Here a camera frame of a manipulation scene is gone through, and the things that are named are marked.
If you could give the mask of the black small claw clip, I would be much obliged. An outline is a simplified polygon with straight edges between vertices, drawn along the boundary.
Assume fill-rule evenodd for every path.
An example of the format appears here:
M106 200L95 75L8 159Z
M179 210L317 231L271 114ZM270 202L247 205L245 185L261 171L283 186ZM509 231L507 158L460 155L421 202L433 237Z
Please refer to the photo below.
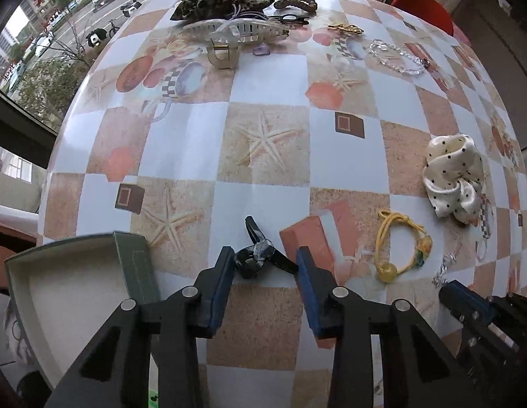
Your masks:
M266 264L296 275L298 266L278 251L270 239L267 239L252 216L245 218L245 226L252 245L235 253L236 270L244 279L253 279L259 275Z

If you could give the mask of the cream polka dot scrunchie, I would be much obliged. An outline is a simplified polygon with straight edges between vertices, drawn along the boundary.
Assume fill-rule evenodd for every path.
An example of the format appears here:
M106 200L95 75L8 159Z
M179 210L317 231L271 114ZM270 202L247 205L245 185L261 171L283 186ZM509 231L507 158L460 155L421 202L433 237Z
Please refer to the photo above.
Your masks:
M431 139L422 182L437 217L453 216L465 226L478 224L485 170L473 138L457 134Z

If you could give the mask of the small silver rhinestone clip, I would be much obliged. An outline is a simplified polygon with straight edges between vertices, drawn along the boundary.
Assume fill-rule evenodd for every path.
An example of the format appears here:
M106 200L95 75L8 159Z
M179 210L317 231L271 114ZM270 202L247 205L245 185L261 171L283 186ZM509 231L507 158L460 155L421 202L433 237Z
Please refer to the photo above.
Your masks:
M450 270L453 265L457 264L459 250L460 250L460 243L458 243L452 251L450 251L449 253L443 256L442 262L440 266L438 267L438 270L436 274L433 276L432 281L431 281L432 285L436 289L441 288L441 286L444 286L444 284L447 283L447 279L445 275L447 274L447 271Z

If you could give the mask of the grey shallow tray box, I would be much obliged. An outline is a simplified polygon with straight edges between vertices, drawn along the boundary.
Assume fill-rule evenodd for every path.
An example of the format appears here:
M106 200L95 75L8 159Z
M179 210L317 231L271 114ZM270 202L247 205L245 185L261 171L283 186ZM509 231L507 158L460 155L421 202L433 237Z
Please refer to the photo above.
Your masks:
M62 239L5 262L10 298L29 350L55 388L125 299L160 299L145 237L115 231Z

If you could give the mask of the checkered patterned tablecloth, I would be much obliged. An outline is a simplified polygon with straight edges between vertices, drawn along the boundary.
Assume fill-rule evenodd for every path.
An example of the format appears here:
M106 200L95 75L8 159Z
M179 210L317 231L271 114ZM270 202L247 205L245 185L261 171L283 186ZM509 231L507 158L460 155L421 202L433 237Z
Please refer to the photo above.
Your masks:
M160 299L125 299L64 373L50 407L485 407L457 360L462 321L431 281L484 299L527 290L527 173L475 52L374 0L316 0L276 42L217 69L207 43L148 0L109 41L66 113L38 234L145 237ZM357 25L361 36L328 30ZM469 135L485 186L476 226L439 218L425 150ZM314 336L297 275L236 270L221 327L198 338L194 286L245 218L336 283L338 333Z

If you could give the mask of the large clear claw clip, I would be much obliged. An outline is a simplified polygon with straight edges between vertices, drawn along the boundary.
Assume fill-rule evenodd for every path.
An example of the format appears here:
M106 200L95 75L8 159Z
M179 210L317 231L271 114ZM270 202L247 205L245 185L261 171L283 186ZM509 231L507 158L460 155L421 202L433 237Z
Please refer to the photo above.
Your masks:
M275 43L284 40L289 30L280 22L258 18L208 19L185 26L182 33L201 43L240 46Z

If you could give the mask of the gold bow hair clip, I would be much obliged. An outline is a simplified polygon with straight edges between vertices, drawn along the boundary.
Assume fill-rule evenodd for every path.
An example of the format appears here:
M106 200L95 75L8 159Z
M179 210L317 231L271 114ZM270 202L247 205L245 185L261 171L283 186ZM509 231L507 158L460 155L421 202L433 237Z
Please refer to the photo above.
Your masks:
M345 35L361 36L364 34L364 30L357 25L351 24L331 24L327 27L328 30L342 32Z

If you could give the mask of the red plastic chair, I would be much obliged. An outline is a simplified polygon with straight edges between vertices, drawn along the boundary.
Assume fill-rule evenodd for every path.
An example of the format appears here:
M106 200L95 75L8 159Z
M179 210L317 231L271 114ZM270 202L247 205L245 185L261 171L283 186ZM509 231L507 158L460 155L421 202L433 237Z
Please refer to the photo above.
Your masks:
M447 35L454 33L451 15L437 0L392 0L391 6L420 18Z

